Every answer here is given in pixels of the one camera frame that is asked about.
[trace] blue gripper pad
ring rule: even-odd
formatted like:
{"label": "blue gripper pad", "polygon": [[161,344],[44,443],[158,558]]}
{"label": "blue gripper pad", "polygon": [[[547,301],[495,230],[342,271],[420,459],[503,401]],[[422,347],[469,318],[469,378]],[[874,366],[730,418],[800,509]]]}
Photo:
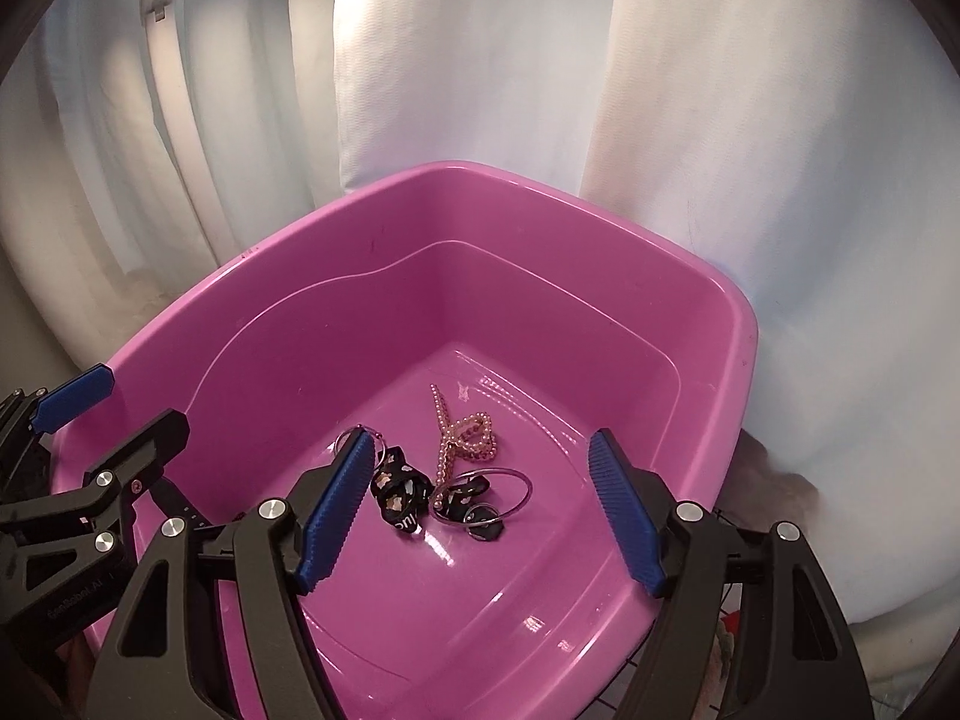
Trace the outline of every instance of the blue gripper pad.
{"label": "blue gripper pad", "polygon": [[375,454],[373,436],[364,431],[307,519],[301,562],[294,574],[301,593],[312,591],[333,572],[367,485],[373,479]]}
{"label": "blue gripper pad", "polygon": [[593,434],[587,456],[593,486],[630,576],[656,597],[666,582],[659,562],[659,531],[643,507],[625,463],[602,432]]}
{"label": "blue gripper pad", "polygon": [[71,419],[107,399],[112,391],[113,371],[100,362],[38,400],[30,426],[37,434],[55,433]]}

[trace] metal key ring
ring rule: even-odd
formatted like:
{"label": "metal key ring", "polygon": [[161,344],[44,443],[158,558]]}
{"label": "metal key ring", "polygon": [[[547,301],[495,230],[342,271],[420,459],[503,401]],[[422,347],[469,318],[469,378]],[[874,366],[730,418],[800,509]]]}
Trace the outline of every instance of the metal key ring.
{"label": "metal key ring", "polygon": [[[523,496],[523,500],[520,501],[512,509],[507,509],[503,514],[498,514],[497,517],[491,517],[490,519],[484,519],[479,522],[469,523],[469,522],[457,522],[455,519],[449,519],[444,517],[443,514],[437,512],[434,502],[438,500],[443,500],[443,495],[455,485],[459,485],[462,482],[469,482],[472,479],[475,479],[478,476],[512,476],[515,479],[520,479],[522,483],[527,485],[526,494]],[[464,471],[461,474],[457,474],[448,482],[439,485],[433,491],[433,494],[430,496],[430,505],[427,506],[427,510],[430,512],[430,516],[434,519],[440,520],[440,522],[445,523],[445,525],[457,525],[465,530],[469,531],[471,528],[480,528],[484,525],[491,525],[494,522],[503,522],[507,517],[512,517],[514,514],[517,514],[524,506],[527,505],[527,502],[530,500],[530,496],[534,494],[534,483],[530,481],[530,477],[525,473],[522,473],[516,469],[503,469],[502,467],[496,467],[495,469],[474,469],[471,471]]]}
{"label": "metal key ring", "polygon": [[337,453],[343,448],[343,441],[357,428],[360,428],[373,436],[373,456],[375,458],[379,457],[379,460],[376,461],[377,467],[382,466],[384,461],[387,460],[387,442],[385,442],[381,434],[367,425],[354,425],[353,427],[347,428],[344,430],[344,432],[337,436],[337,439],[335,442],[333,442],[333,456],[337,456]]}

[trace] jewelry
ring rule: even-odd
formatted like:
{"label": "jewelry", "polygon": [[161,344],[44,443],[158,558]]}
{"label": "jewelry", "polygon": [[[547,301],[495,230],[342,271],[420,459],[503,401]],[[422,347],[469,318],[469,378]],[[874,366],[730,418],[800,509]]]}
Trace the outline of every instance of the jewelry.
{"label": "jewelry", "polygon": [[[437,385],[431,384],[433,406],[440,425],[440,456],[437,461],[437,487],[445,485],[457,457],[466,460],[492,460],[496,456],[496,436],[493,435],[493,420],[486,412],[472,413],[456,422],[450,421],[450,412]],[[443,509],[443,496],[434,494],[431,498],[433,509]]]}
{"label": "jewelry", "polygon": [[523,495],[523,499],[515,507],[512,507],[512,509],[507,509],[507,511],[503,512],[503,514],[496,514],[495,517],[491,517],[491,518],[486,518],[486,515],[484,515],[484,518],[475,525],[472,525],[469,522],[470,513],[474,509],[481,506],[487,507],[489,509],[493,509],[493,507],[491,507],[490,504],[484,504],[484,503],[474,504],[474,506],[470,507],[470,509],[467,509],[467,514],[464,516],[464,522],[458,522],[455,519],[449,519],[448,517],[444,517],[443,514],[440,514],[440,512],[438,512],[432,506],[430,507],[431,517],[434,517],[435,519],[439,519],[440,522],[443,522],[448,525],[459,525],[461,528],[466,528],[467,531],[469,532],[469,531],[472,531],[473,528],[491,525],[494,522],[503,522],[503,520],[505,520],[507,517],[512,517],[514,514],[517,514],[524,506],[527,505],[527,503],[530,501],[531,496],[534,494],[534,483],[530,481],[529,476],[527,476],[522,471],[518,471],[516,469],[501,469],[501,467],[492,467],[491,469],[474,469],[470,471],[464,471],[464,473],[454,476],[452,479],[450,479],[448,483],[445,483],[444,485],[438,485],[438,487],[433,491],[433,498],[439,497],[440,499],[443,499],[443,495],[445,495],[445,493],[447,493],[448,490],[450,490],[450,488],[454,487],[455,485],[461,485],[464,482],[469,482],[478,476],[481,476],[481,475],[496,476],[498,474],[500,476],[512,476],[515,479],[520,479],[525,485],[527,485],[527,491]]}
{"label": "jewelry", "polygon": [[[440,453],[437,461],[437,485],[430,496],[428,511],[431,517],[448,525],[458,525],[479,541],[496,541],[503,533],[503,520],[519,512],[533,495],[534,485],[530,479],[515,469],[486,467],[461,473],[451,478],[453,464],[458,457],[481,463],[496,456],[496,436],[493,435],[493,420],[486,412],[472,413],[456,422],[450,421],[450,413],[443,394],[437,385],[431,384],[437,424],[440,426]],[[473,502],[490,488],[484,474],[512,476],[525,483],[527,490],[512,509],[501,514],[491,504]]]}

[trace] white curtain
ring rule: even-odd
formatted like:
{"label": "white curtain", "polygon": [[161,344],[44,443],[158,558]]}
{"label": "white curtain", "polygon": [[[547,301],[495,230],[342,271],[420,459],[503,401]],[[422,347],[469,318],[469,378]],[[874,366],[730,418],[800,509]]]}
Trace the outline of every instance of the white curtain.
{"label": "white curtain", "polygon": [[[344,190],[466,158],[731,274],[761,327],[746,427],[813,491],[752,498],[791,507],[848,618],[872,618],[872,674],[942,651],[960,622],[960,79],[908,1],[173,10],[243,247]],[[0,238],[82,365],[221,264],[157,114],[138,0],[58,0],[0,88]]]}

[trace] curtain fold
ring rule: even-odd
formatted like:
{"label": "curtain fold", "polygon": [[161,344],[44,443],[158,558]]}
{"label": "curtain fold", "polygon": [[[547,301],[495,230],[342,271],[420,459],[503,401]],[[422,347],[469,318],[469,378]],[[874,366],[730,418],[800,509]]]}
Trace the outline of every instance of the curtain fold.
{"label": "curtain fold", "polygon": [[333,84],[333,1],[290,0],[296,101],[313,202],[342,196],[337,95]]}
{"label": "curtain fold", "polygon": [[243,248],[315,207],[287,1],[182,0],[197,127]]}
{"label": "curtain fold", "polygon": [[110,249],[64,144],[37,35],[0,87],[0,240],[80,367],[109,357],[172,298]]}
{"label": "curtain fold", "polygon": [[117,263],[184,292],[216,260],[155,125],[140,0],[56,0],[41,30],[67,150]]}
{"label": "curtain fold", "polygon": [[851,626],[870,680],[896,680],[929,669],[960,628],[960,577],[907,604]]}

